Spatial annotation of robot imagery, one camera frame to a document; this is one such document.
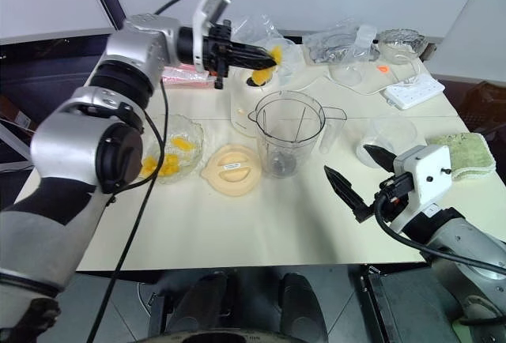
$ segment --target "beige lid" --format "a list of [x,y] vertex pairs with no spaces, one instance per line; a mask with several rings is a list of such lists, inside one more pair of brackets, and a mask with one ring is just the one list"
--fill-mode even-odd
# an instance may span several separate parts
[[256,152],[243,145],[224,145],[211,156],[200,175],[217,191],[238,197],[251,191],[261,174]]

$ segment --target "green sponge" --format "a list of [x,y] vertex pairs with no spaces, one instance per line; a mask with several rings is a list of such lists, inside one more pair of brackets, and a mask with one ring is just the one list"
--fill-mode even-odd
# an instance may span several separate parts
[[428,138],[427,143],[448,146],[453,179],[478,178],[496,170],[496,161],[480,134],[464,132],[438,136]]

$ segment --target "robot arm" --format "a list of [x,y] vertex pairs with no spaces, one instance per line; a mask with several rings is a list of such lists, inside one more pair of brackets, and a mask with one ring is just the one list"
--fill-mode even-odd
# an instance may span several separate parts
[[125,20],[88,85],[40,125],[31,144],[40,185],[0,213],[0,340],[32,341],[55,322],[54,297],[69,283],[108,200],[140,171],[144,110],[163,68],[199,62],[221,88],[230,65],[275,65],[262,48],[231,42],[229,22],[216,24],[229,2],[201,0],[196,31],[151,14]]
[[388,235],[421,251],[460,303],[474,341],[506,342],[506,245],[455,209],[442,210],[435,203],[451,186],[448,147],[418,146],[397,157],[374,145],[364,147],[395,175],[379,185],[375,201],[366,206],[348,180],[325,167],[336,194],[360,223],[375,214]]

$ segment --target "power strip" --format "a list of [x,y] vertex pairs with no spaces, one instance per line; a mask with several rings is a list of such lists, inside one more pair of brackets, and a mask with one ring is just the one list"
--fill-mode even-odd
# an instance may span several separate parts
[[428,73],[421,73],[398,84],[387,86],[384,95],[389,103],[401,110],[421,104],[437,96],[444,90],[444,85]]

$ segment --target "glass bowl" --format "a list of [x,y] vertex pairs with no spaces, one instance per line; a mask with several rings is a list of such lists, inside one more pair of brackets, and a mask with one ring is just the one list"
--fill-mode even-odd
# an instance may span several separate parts
[[427,44],[427,38],[413,29],[389,29],[378,35],[379,52],[393,64],[413,61],[421,55]]
[[[164,133],[164,116],[155,118],[153,121],[160,135],[162,135]],[[143,144],[146,149],[142,155],[143,168],[148,157],[152,158],[150,159],[151,161],[154,159],[155,163],[158,162],[158,158],[160,157],[160,147],[154,133],[150,130],[149,126],[145,126],[145,130],[146,136],[143,139]],[[175,162],[172,164],[173,170],[166,170],[165,174],[162,169],[160,170],[157,182],[174,183],[192,172],[202,159],[203,140],[204,132],[200,124],[192,122],[182,115],[169,115],[164,164],[169,161]],[[139,175],[141,178],[149,175],[149,173],[143,174],[142,172]]]

